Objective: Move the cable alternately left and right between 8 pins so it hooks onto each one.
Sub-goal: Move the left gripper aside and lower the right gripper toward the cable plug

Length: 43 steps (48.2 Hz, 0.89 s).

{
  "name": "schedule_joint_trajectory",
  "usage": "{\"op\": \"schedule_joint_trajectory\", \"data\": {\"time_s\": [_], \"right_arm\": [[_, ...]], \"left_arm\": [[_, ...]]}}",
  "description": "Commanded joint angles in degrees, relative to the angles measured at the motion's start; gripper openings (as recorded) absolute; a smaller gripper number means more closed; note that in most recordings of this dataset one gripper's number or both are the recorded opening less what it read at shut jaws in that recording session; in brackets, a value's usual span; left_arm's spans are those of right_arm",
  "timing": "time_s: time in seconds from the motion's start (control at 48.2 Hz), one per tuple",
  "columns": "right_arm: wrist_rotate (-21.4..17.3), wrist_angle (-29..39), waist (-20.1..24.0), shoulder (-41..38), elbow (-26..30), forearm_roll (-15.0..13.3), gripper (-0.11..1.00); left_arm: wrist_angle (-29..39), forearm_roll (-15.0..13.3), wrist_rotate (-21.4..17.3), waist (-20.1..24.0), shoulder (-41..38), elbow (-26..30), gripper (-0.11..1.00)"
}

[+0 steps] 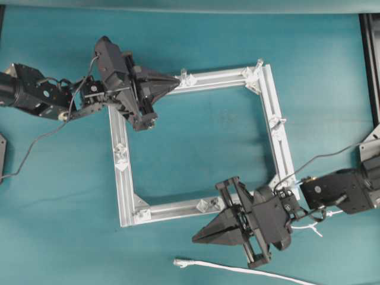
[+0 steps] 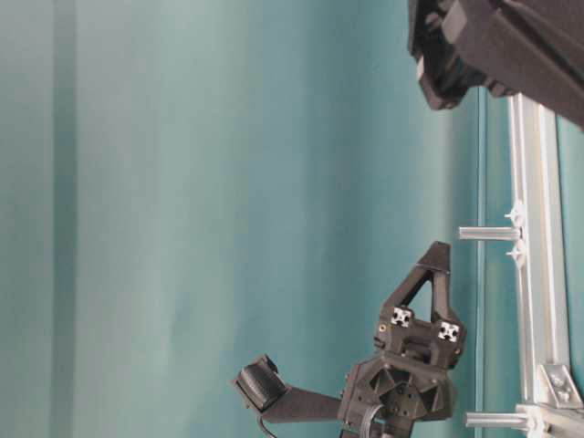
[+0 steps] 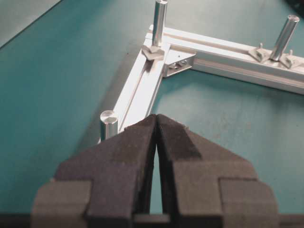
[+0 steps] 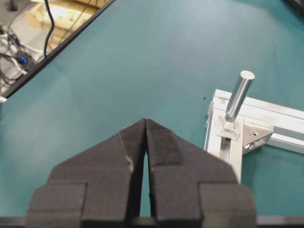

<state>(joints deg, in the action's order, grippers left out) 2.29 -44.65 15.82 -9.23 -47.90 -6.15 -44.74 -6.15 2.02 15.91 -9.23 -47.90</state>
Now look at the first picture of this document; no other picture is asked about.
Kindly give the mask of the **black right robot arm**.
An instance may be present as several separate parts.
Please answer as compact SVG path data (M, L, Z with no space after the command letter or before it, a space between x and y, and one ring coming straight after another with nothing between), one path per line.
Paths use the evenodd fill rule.
M194 243L241 245L248 267L271 261L270 246L279 251L291 244L292 223L309 217L317 223L328 207L356 214L379 207L379 128L358 144L360 164L320 177L303 178L298 185L308 204L301 207L294 193L280 183L249 192L239 177L216 184L224 208L192 237Z

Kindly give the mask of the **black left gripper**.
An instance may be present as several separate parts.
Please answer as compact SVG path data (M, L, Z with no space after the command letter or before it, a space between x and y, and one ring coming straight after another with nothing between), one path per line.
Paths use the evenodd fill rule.
M135 131L152 128L157 119L153 104L179 86L179 79L135 65L131 52L114 59L111 74L104 79L112 103Z

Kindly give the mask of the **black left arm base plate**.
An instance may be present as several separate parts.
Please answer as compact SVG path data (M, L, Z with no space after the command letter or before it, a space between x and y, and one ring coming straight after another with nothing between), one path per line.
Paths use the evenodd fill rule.
M0 134L0 173L1 173L1 183L3 181L4 166L5 166L5 157L7 151L7 139Z

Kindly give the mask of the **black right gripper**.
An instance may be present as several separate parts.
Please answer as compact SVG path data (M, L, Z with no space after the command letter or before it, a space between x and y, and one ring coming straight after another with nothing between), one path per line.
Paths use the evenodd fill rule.
M225 208L192 237L194 242L241 245L250 269L269 263L270 246L253 217L254 196L237 176L217 183L216 189L220 192Z

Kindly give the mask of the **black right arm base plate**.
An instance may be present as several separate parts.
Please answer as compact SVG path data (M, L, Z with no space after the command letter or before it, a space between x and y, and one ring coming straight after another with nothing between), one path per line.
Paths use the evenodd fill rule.
M380 126L377 125L359 145L359 156L361 162L379 156L379 129Z

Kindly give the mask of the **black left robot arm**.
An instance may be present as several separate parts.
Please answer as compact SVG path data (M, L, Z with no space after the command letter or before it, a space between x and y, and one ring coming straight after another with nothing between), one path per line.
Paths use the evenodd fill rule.
M176 77L135 64L132 53L124 52L126 81L107 87L93 76L75 83L45 77L39 70L12 64L1 73L1 106L29 115L67 121L92 115L104 107L116 109L135 131L152 128L158 116L153 104L180 85Z

